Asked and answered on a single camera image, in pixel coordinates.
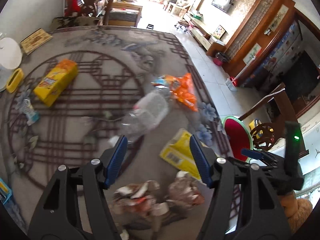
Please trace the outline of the person's right hand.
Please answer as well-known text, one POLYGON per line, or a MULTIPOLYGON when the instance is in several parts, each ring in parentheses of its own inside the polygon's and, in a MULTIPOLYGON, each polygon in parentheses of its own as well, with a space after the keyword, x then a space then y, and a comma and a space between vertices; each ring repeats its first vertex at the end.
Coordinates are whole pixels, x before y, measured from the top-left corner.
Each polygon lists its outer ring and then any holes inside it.
POLYGON ((283 196, 278 196, 278 199, 287 218, 292 217, 298 212, 298 201, 294 191, 291 191, 283 196))

